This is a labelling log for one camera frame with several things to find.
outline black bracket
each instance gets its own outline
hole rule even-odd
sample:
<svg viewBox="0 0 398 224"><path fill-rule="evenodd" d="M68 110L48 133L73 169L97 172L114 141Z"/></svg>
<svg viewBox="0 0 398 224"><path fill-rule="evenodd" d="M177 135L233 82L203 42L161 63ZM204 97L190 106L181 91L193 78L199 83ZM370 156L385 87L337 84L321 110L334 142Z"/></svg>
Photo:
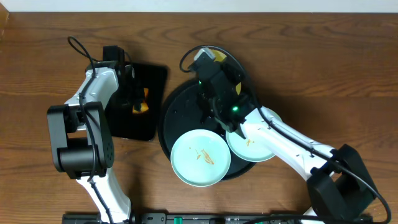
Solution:
<svg viewBox="0 0 398 224"><path fill-rule="evenodd" d="M354 148L345 144L331 153L332 159L360 176L377 191L361 156ZM362 182L344 172L334 182L330 177L332 172L340 173L341 170L328 162L319 169L311 170L312 176L307 180L307 187L315 213L336 219L357 219L376 198L375 195Z"/></svg>
<svg viewBox="0 0 398 224"><path fill-rule="evenodd" d="M115 68L118 74L119 88L113 95L117 99L117 104L121 107L131 106L140 111L141 103L145 100L144 87L139 78L133 76L134 68L132 65L126 65L124 50L117 45L104 46L103 61L118 62Z"/></svg>
<svg viewBox="0 0 398 224"><path fill-rule="evenodd" d="M85 104L93 130L98 158L96 175L105 176L112 167L114 146L101 102ZM47 111L53 163L59 172L66 172L71 179L90 175L93 167L93 148L89 138L69 138L84 124L79 106L57 105Z"/></svg>
<svg viewBox="0 0 398 224"><path fill-rule="evenodd" d="M213 116L224 130L245 138L240 124L255 106L243 87L240 94L236 91L236 85L244 79L243 71L235 68L228 57L215 62L205 52L190 65L190 69L196 72L200 82L197 104L203 116Z"/></svg>

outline wood grain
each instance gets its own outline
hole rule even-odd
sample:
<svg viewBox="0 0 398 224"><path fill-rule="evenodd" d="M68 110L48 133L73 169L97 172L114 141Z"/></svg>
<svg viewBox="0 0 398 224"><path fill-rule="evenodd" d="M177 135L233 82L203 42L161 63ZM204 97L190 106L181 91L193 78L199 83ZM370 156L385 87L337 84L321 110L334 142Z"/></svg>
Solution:
<svg viewBox="0 0 398 224"><path fill-rule="evenodd" d="M355 147L398 215L398 15L13 13L0 51L2 222L60 223L65 212L97 211L83 188L55 170L50 152L46 111L76 92L88 65L68 35L95 57L116 44L135 61L167 65L165 96L191 78L178 69L188 49L225 47L286 123L326 144ZM196 188L173 173L157 138L114 143L116 175L140 212L303 213L310 206L305 182L278 158ZM379 202L367 212L385 217Z"/></svg>

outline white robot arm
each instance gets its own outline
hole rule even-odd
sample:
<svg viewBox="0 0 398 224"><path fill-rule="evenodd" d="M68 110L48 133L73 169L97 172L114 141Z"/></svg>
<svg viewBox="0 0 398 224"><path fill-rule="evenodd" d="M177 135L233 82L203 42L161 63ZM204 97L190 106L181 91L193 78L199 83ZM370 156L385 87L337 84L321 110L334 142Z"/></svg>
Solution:
<svg viewBox="0 0 398 224"><path fill-rule="evenodd" d="M120 89L119 82L123 80L120 76L121 70L126 69L124 51L109 46L104 47L104 54L108 59L95 64L95 73L92 67L87 69L85 81L76 94L64 105L51 106L47 111L53 162L59 172L66 172L87 190L101 213L102 223L132 223L131 201L113 172L114 147L104 115L109 99ZM67 133L84 130L87 136L93 135L96 152L93 152L91 137L67 136Z"/></svg>
<svg viewBox="0 0 398 224"><path fill-rule="evenodd" d="M283 130L290 137L301 141L303 144L312 146L318 152L331 157L330 151L333 149L331 146L316 142L298 131L294 130L287 124L281 122L279 119L273 117L272 113L265 107L262 107L262 112L269 121L274 122L279 129ZM261 144L264 149L268 149L273 152L277 157L286 162L291 166L298 174L307 181L312 176L311 170L321 168L325 165L326 161L311 155L310 152L296 145L292 141L289 141L282 135L280 135L275 129L270 128L269 125L264 122L259 111L253 110L249 115L245 117L246 121L241 124L241 129L244 136L248 139L255 139L256 144ZM305 215L316 215L312 208L310 208ZM323 222L302 220L303 224L317 224Z"/></svg>

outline black cable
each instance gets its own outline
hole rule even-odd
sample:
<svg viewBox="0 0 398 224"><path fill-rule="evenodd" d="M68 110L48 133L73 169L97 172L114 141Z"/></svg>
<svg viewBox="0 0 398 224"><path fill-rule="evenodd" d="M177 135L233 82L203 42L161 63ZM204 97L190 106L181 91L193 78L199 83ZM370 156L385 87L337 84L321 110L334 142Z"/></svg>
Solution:
<svg viewBox="0 0 398 224"><path fill-rule="evenodd" d="M366 223L371 224L369 222L355 222L355 221L348 221L348 220L338 220L335 218L330 217L318 217L313 215L272 215L268 217L256 218L243 224L257 224L259 222L268 222L268 221L286 221L286 220L311 220L311 221L320 221L320 222L330 222L330 223L339 223L339 224L359 224L359 223Z"/></svg>
<svg viewBox="0 0 398 224"><path fill-rule="evenodd" d="M90 181L90 184L91 184L91 188L94 190L95 194L97 195L99 202L102 204L102 206L105 209L106 214L108 215L109 223L114 224L112 215L111 215L111 210L108 208L108 206L106 206L104 199L101 197L101 194L97 189L97 186L95 185L95 183L93 181Z"/></svg>
<svg viewBox="0 0 398 224"><path fill-rule="evenodd" d="M70 40L75 41L75 42L81 47L81 49L82 49L85 53L83 53L81 50L77 49L77 48L75 47L75 45L74 45ZM75 49L75 50L76 50L79 54L81 54L82 56L84 56L84 57L86 57L86 58L88 58L88 59L90 59L90 60L92 60L92 61L94 61L94 62L100 62L100 60L97 60L97 59L91 57L91 56L89 55L89 53L87 52L87 50L82 46L82 44L81 44L75 37L69 36L69 37L68 37L68 43L69 43L69 45L70 45L71 47L73 47L73 49Z"/></svg>
<svg viewBox="0 0 398 224"><path fill-rule="evenodd" d="M81 49L85 52L85 54L83 52L81 52L80 50L78 50L71 42L71 40L75 41L80 47ZM85 120L86 123L86 127L87 127L87 131L88 131L88 135L90 136L90 141L91 141L91 146L93 148L93 168L90 172L90 176L87 180L87 182L91 181L95 175L95 169L96 169L96 160L97 160L97 151L95 148L95 139L94 139L94 134L93 134L93 130L91 128L90 122L88 121L88 117L87 117L87 111L84 108L83 105L83 99L85 99L85 95L86 95L86 91L88 89L88 87L90 86L90 84L94 81L95 76L96 76L96 72L95 72L95 66L94 66L94 60L91 57L91 55L88 53L88 51L86 50L86 48L83 46L83 44L81 44L75 37L73 36L69 36L68 37L68 43L73 47L73 49L75 49L77 52L79 52L80 54L84 55L86 58L88 58L90 60L90 65L91 68L93 69L93 73L91 74L91 78L88 80L87 84L83 87L83 89L81 90L81 92L79 93L79 105L80 105L80 111L81 114L83 115L83 119Z"/></svg>
<svg viewBox="0 0 398 224"><path fill-rule="evenodd" d="M127 53L127 52L124 52L124 53L127 55L127 58L129 59L130 64L132 64L132 60L131 60L131 57L130 57L129 53Z"/></svg>
<svg viewBox="0 0 398 224"><path fill-rule="evenodd" d="M188 73L191 72L190 70L185 70L182 67L182 63L185 60L185 58L192 53L195 50L201 49L207 47L209 49L214 49L214 50L219 50L220 52L224 53L225 55L227 55L227 57L231 58L232 60L234 60L234 62L236 63L236 65L240 68L240 70L244 73L245 78L248 81L248 85L249 85L249 89L252 95L252 98L254 100L254 104L256 106L256 108L258 109L261 117L263 118L263 120L269 125L270 128L274 128L275 131L277 131L279 134L281 134L283 137L287 138L289 141L294 142L296 145L304 148L306 151L311 152L312 154L326 160L327 162L331 163L332 165L334 165L335 167L341 169L343 172L347 173L348 175L352 176L353 178L357 179L358 181L362 182L383 204L384 208L386 209L386 213L387 213L387 218L383 221L383 222L372 222L373 224L385 224L385 223L389 223L391 221L392 215L391 215L391 209L388 206L388 203L386 202L386 200L381 196L381 194L379 194L379 192L377 192L377 190L373 189L373 187L371 187L365 180L363 180L362 178L358 177L356 174L352 173L350 170L348 170L347 168L345 168L343 165L341 165L340 163L330 159L329 157L327 157L326 155L323 155L322 153L316 151L314 148L312 147L308 147L307 145L301 143L300 141L294 139L293 137L289 136L288 134L284 133L282 130L280 130L272 121L269 121L266 116L264 115L264 113L261 111L262 106L260 105L257 96L256 96L256 92L254 90L254 85L253 82L250 78L250 76L248 75L246 69L243 67L243 65L231 54L229 53L227 50L221 48L221 47L217 47L217 46L213 46L213 45L199 45L196 46L194 48L192 48L191 50L189 50L188 52L185 53L185 55L181 58L180 61L180 69L182 72ZM281 218L278 218L280 216L272 216L272 217L265 217L265 218L259 218L256 220L251 220L249 222L246 222L244 224L255 224L257 222L265 222L265 221L271 221L271 220L280 220ZM309 215L300 215L300 216L296 216L296 217L301 217L301 218L293 218L293 216L290 216L289 219L291 220L306 220L307 218L311 218L311 219L307 219L307 220L315 220L315 221L321 221L320 219L315 219L317 217L315 216L309 216ZM351 221L346 221L346 220L336 220L336 219L332 219L329 220L329 222L345 222L345 223L363 223L363 222L351 222Z"/></svg>

